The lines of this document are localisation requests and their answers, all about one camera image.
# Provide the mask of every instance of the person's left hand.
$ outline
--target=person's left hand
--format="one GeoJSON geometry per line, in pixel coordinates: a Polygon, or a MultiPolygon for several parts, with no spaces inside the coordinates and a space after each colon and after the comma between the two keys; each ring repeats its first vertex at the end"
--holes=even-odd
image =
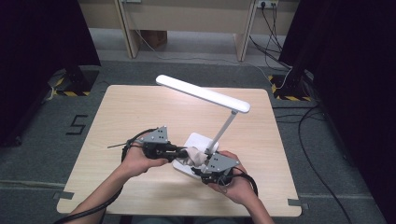
{"type": "Polygon", "coordinates": [[[129,177],[134,177],[145,173],[151,167],[162,166],[166,163],[168,163],[167,159],[149,159],[145,156],[141,147],[132,146],[129,148],[120,168],[122,168],[129,177]]]}

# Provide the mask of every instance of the table top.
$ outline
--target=table top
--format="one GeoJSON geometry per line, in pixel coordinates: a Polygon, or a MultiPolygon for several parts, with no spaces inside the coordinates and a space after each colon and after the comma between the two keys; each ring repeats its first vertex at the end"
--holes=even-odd
{"type": "MultiPolygon", "coordinates": [[[[258,186],[259,197],[272,217],[297,217],[290,206],[298,200],[289,164],[265,90],[209,88],[250,103],[219,140],[219,150],[238,155],[258,186]]],[[[110,86],[67,181],[60,213],[70,213],[120,164],[127,139],[150,128],[167,126],[172,144],[183,146],[191,133],[213,138],[230,110],[161,86],[110,86]]],[[[107,208],[110,214],[243,217],[248,211],[215,192],[200,180],[175,170],[171,163],[151,168],[130,179],[120,197],[107,208]]]]}

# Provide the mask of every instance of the hand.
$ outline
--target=hand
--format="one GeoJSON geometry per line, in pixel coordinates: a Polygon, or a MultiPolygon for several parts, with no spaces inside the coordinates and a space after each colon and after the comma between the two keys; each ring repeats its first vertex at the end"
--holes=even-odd
{"type": "MultiPolygon", "coordinates": [[[[238,157],[229,151],[219,151],[219,153],[223,156],[238,160],[238,157]]],[[[239,164],[236,167],[241,169],[246,174],[248,173],[241,164],[239,164]]],[[[234,175],[238,175],[241,173],[242,173],[241,171],[237,169],[233,169],[234,175]]],[[[239,203],[242,205],[246,205],[248,201],[257,198],[256,194],[254,193],[250,185],[250,182],[241,176],[233,177],[233,180],[228,186],[219,186],[214,183],[209,183],[208,186],[217,192],[223,193],[234,203],[239,203]]]]}
{"type": "Polygon", "coordinates": [[[129,148],[120,168],[131,178],[145,173],[151,167],[162,166],[166,163],[168,163],[167,159],[148,159],[143,153],[141,146],[134,143],[133,146],[129,148]]]}

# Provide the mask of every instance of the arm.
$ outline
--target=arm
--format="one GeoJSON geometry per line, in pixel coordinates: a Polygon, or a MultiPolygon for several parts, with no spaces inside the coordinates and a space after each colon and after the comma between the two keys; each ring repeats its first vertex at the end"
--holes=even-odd
{"type": "MultiPolygon", "coordinates": [[[[220,154],[238,160],[236,155],[234,155],[229,151],[221,151],[220,154]]],[[[242,165],[238,165],[236,167],[241,169],[245,173],[247,172],[242,165]]],[[[235,174],[241,173],[236,169],[234,169],[233,171],[235,174]]],[[[256,194],[254,193],[253,189],[250,186],[250,183],[244,177],[241,176],[234,177],[230,185],[227,187],[226,192],[223,192],[219,188],[219,185],[217,184],[210,183],[208,184],[208,186],[217,192],[224,193],[224,195],[229,199],[231,199],[233,202],[244,205],[247,211],[250,213],[254,223],[256,224],[274,223],[274,221],[271,219],[270,215],[268,214],[267,210],[265,209],[264,204],[256,196],[256,194]]]]}
{"type": "MultiPolygon", "coordinates": [[[[79,204],[70,215],[87,211],[104,203],[115,195],[131,177],[141,175],[151,167],[162,166],[166,163],[168,163],[166,159],[148,159],[140,147],[131,147],[121,165],[84,202],[79,204]]],[[[67,223],[99,223],[105,210],[103,209],[95,214],[67,223]]]]}

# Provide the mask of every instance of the white desk lamp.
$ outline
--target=white desk lamp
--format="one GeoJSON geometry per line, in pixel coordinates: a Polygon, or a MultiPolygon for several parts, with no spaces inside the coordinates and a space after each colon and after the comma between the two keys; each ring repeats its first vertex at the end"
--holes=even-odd
{"type": "MultiPolygon", "coordinates": [[[[247,102],[235,99],[233,97],[215,91],[210,91],[172,77],[160,75],[157,77],[156,82],[159,85],[168,87],[175,91],[180,91],[188,95],[197,97],[199,99],[206,100],[210,103],[221,105],[231,109],[230,117],[228,117],[228,119],[225,121],[225,123],[213,140],[198,133],[192,133],[184,144],[184,147],[196,147],[198,148],[198,150],[206,154],[213,154],[214,152],[216,152],[217,148],[219,147],[219,139],[224,134],[225,130],[227,130],[228,126],[231,124],[236,114],[238,112],[246,114],[250,110],[250,104],[247,102]]],[[[182,173],[185,173],[195,178],[200,178],[200,176],[192,173],[191,167],[188,165],[182,165],[178,161],[173,161],[173,166],[182,173]]]]}

